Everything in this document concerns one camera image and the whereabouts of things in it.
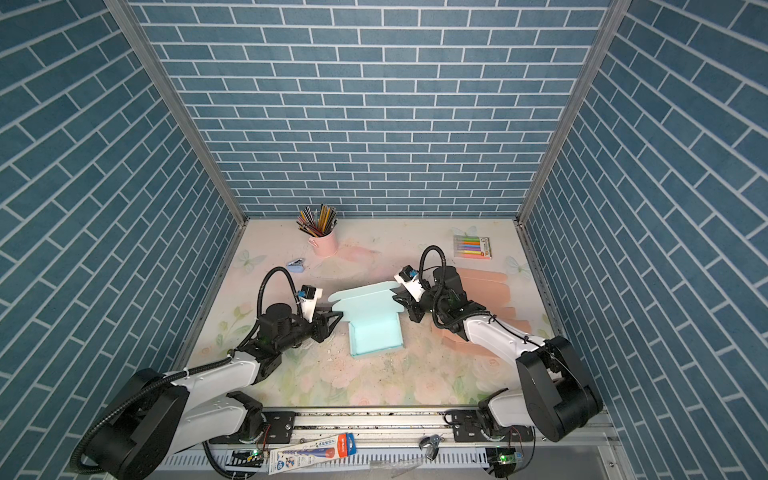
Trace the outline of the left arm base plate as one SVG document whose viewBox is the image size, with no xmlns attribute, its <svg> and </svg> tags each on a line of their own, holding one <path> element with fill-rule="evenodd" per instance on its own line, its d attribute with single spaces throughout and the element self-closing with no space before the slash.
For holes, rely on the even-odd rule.
<svg viewBox="0 0 768 480">
<path fill-rule="evenodd" d="M 241 432 L 218 436 L 210 440 L 212 445 L 287 445 L 291 442 L 297 413 L 295 411 L 266 411 L 253 439 L 246 439 Z"/>
</svg>

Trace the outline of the light blue paper box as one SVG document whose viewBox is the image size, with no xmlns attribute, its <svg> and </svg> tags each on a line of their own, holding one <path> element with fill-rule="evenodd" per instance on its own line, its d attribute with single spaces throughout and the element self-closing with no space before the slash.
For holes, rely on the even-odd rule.
<svg viewBox="0 0 768 480">
<path fill-rule="evenodd" d="M 396 281 L 384 281 L 337 291 L 329 297 L 333 312 L 348 323 L 350 354 L 362 357 L 404 346 L 400 314 L 403 305 L 393 297 Z"/>
</svg>

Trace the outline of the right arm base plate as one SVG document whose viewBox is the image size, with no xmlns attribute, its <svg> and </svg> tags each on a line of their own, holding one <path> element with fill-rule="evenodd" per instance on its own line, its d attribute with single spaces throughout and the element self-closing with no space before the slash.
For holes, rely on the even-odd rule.
<svg viewBox="0 0 768 480">
<path fill-rule="evenodd" d="M 484 442 L 532 442 L 535 434 L 531 426 L 498 425 L 488 412 L 482 409 L 449 409 L 442 415 L 457 443 Z"/>
</svg>

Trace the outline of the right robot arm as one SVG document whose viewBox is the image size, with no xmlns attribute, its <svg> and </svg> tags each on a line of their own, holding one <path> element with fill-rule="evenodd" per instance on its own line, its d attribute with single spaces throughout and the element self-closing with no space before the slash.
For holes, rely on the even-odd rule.
<svg viewBox="0 0 768 480">
<path fill-rule="evenodd" d="M 405 307 L 411 321 L 419 323 L 430 313 L 438 329 L 516 367 L 519 393 L 503 388 L 478 404 L 478 420 L 487 437 L 521 426 L 534 427 L 558 442 L 603 411 L 596 382 L 566 338 L 545 339 L 506 324 L 468 298 L 454 267 L 436 267 L 430 282 L 406 266 L 395 281 L 393 300 Z"/>
</svg>

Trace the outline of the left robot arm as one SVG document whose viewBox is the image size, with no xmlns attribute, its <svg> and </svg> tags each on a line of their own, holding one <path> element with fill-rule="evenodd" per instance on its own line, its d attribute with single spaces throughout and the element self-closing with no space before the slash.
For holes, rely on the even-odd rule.
<svg viewBox="0 0 768 480">
<path fill-rule="evenodd" d="M 262 441 L 263 405 L 246 388 L 271 375 L 284 351 L 329 338 L 342 317 L 319 311 L 306 319 L 302 310 L 273 304 L 224 359 L 165 375 L 137 372 L 78 442 L 70 470 L 144 479 L 168 456 L 214 438 Z"/>
</svg>

